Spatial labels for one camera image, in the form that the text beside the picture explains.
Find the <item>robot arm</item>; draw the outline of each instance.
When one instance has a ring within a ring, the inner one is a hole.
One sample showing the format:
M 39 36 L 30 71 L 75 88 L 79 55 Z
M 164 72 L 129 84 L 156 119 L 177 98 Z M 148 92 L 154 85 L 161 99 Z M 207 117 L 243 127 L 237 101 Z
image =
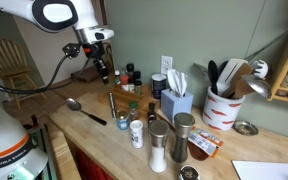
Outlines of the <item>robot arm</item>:
M 108 82 L 108 69 L 98 49 L 102 48 L 101 41 L 114 36 L 114 32 L 98 27 L 91 0 L 0 0 L 0 11 L 22 17 L 50 33 L 73 27 L 85 55 L 94 58 L 103 82 Z

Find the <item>red cap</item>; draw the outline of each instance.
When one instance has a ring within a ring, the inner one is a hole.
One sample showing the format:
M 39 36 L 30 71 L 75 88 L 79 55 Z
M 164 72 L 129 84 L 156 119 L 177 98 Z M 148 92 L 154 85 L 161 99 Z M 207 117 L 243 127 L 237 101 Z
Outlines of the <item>red cap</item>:
M 121 79 L 121 83 L 128 83 L 128 76 L 127 75 L 121 75 L 120 79 Z

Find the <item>butcher block counter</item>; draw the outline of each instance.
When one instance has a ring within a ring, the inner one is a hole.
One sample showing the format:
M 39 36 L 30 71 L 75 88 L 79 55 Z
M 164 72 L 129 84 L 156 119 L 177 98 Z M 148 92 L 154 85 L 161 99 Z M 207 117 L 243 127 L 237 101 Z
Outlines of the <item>butcher block counter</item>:
M 111 116 L 110 107 L 99 100 L 103 92 L 112 87 L 100 81 L 94 83 L 94 88 L 79 97 L 82 109 L 94 114 L 108 123 L 103 126 L 81 112 L 70 111 L 66 106 L 60 107 L 50 115 L 51 121 L 75 145 L 85 152 L 92 160 L 102 167 L 114 179 L 178 179 L 180 168 L 184 165 L 193 166 L 202 180 L 209 179 L 239 179 L 232 160 L 288 163 L 288 138 L 259 128 L 255 136 L 243 136 L 233 129 L 218 131 L 209 128 L 201 119 L 198 108 L 192 109 L 197 128 L 209 131 L 224 141 L 215 158 L 197 161 L 188 152 L 188 159 L 183 163 L 175 163 L 170 152 L 175 141 L 174 132 L 170 131 L 165 147 L 167 169 L 162 173 L 153 172 L 148 160 L 151 153 L 147 120 L 144 122 L 144 146 L 134 149 L 128 130 L 121 131 Z

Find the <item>green wall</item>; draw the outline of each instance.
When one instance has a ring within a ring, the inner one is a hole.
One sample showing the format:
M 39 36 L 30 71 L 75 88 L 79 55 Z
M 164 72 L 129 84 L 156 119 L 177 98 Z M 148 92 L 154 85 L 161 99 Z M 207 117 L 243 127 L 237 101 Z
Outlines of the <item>green wall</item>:
M 22 45 L 26 56 L 29 66 L 31 67 L 32 71 L 30 72 L 30 77 L 36 83 L 37 86 L 44 85 L 44 82 L 35 66 L 35 63 L 32 59 L 31 54 L 28 51 L 28 48 L 17 28 L 17 25 L 13 19 L 13 16 L 7 13 L 0 13 L 0 37 L 7 37 L 10 39 L 15 40 L 20 45 Z
M 106 0 L 116 68 L 133 62 L 142 80 L 160 72 L 161 55 L 172 56 L 173 68 L 188 75 L 194 104 L 203 107 L 209 82 L 192 64 L 207 67 L 230 58 L 244 58 L 288 29 L 285 0 Z M 256 59 L 270 66 L 287 38 Z M 288 103 L 247 96 L 238 119 L 288 136 Z

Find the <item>wall outlet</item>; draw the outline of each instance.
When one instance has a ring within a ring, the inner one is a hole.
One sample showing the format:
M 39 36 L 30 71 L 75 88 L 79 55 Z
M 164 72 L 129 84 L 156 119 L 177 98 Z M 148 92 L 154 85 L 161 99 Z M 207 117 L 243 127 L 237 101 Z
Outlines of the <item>wall outlet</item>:
M 172 69 L 173 57 L 161 56 L 161 73 L 167 75 L 167 71 Z

